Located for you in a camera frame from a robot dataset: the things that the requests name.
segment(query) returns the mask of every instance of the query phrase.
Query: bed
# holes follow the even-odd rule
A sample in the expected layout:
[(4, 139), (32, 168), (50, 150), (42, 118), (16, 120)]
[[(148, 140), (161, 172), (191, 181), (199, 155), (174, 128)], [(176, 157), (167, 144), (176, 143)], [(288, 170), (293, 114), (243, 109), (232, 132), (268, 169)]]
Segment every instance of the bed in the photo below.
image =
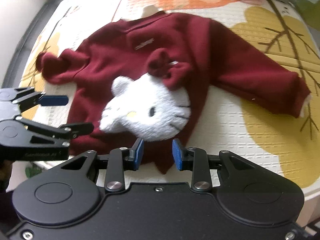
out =
[[(297, 72), (312, 92), (305, 117), (273, 115), (253, 102), (210, 87), (206, 105), (187, 146), (203, 148), (209, 154), (228, 149), (297, 183), (305, 199), (320, 195), (320, 59), (319, 50), (299, 14), (289, 5), (264, 0), (253, 6), (239, 0), (64, 0), (60, 3), (33, 46), (20, 86), (34, 86), (48, 94), (66, 94), (67, 106), (36, 106), (23, 115), (41, 123), (65, 123), (76, 90), (74, 83), (48, 84), (35, 69), (41, 51), (59, 55), (76, 49), (81, 41), (103, 25), (120, 18), (139, 18), (146, 5), (169, 12), (209, 17), (223, 23), (268, 57)], [(50, 168), (59, 162), (38, 162)], [(130, 181), (190, 181), (188, 171), (172, 167), (165, 175), (154, 164), (138, 172), (126, 172)], [(219, 185), (212, 171), (214, 185)], [(103, 172), (98, 184), (103, 183)]]

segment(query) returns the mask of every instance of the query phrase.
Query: maroon sweatshirt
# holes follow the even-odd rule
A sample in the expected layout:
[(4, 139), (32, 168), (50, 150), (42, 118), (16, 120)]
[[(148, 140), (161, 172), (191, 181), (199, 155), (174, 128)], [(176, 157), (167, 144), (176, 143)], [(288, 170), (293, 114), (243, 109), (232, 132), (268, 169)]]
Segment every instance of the maroon sweatshirt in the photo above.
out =
[[(36, 67), (51, 84), (75, 82), (76, 94), (68, 123), (92, 122), (90, 135), (72, 140), (71, 154), (89, 149), (99, 154), (131, 147), (130, 132), (99, 130), (101, 112), (113, 98), (112, 82), (119, 76), (160, 77), (168, 90), (184, 87), (191, 115), (176, 135), (186, 144), (201, 114), (208, 87), (217, 86), (274, 114), (298, 117), (310, 93), (296, 72), (281, 67), (221, 23), (191, 14), (161, 11), (152, 16), (109, 23), (85, 39), (76, 51), (59, 57), (41, 53)], [(145, 143), (143, 163), (155, 162), (161, 172), (173, 164), (172, 139)]]

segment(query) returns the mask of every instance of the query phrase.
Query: red bow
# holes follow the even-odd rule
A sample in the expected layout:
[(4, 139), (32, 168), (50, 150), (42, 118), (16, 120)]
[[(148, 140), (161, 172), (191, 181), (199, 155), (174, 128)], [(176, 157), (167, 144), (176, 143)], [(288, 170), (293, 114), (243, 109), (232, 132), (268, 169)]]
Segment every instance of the red bow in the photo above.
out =
[(164, 85), (171, 91), (183, 87), (192, 72), (189, 63), (170, 59), (164, 48), (156, 49), (151, 53), (147, 59), (146, 68), (150, 75), (162, 78)]

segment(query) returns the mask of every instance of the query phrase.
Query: hello kitty face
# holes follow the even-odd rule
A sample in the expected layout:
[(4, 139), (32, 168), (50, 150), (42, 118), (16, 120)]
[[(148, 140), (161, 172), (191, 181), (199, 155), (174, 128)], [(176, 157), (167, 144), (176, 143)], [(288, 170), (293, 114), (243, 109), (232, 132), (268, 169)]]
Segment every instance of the hello kitty face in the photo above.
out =
[(136, 81), (117, 77), (112, 83), (114, 98), (106, 105), (100, 130), (130, 131), (145, 141), (159, 141), (178, 134), (190, 117), (185, 88), (169, 91), (161, 78), (144, 74)]

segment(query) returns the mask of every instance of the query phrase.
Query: sweater sleeve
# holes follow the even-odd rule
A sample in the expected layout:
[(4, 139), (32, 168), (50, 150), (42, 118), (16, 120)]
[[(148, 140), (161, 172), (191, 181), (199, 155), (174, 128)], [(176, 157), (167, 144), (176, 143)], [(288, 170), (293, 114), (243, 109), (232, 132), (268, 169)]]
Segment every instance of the sweater sleeve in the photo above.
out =
[(271, 60), (219, 22), (210, 25), (211, 83), (274, 114), (299, 117), (310, 90), (296, 72)]
[(65, 49), (59, 57), (50, 52), (42, 52), (36, 59), (36, 68), (51, 84), (71, 82), (74, 76), (85, 68), (90, 60), (87, 40), (77, 50)]

